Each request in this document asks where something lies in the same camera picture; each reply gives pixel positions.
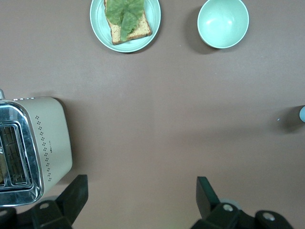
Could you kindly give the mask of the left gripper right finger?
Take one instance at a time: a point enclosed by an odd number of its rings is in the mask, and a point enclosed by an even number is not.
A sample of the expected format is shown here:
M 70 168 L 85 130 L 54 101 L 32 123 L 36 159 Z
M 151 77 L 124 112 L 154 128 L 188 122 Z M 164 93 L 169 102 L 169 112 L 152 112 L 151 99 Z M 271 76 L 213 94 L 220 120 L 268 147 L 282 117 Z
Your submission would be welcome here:
M 206 177 L 196 181 L 196 203 L 201 215 L 194 229 L 253 229 L 254 218 L 232 203 L 221 202 Z

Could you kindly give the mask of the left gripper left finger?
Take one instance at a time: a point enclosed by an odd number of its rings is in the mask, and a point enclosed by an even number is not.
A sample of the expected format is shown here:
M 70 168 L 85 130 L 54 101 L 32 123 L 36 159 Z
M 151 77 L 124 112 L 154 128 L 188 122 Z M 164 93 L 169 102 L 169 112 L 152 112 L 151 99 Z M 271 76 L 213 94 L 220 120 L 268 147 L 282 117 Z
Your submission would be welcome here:
M 88 177 L 78 175 L 55 199 L 31 209 L 35 229 L 71 229 L 88 200 Z

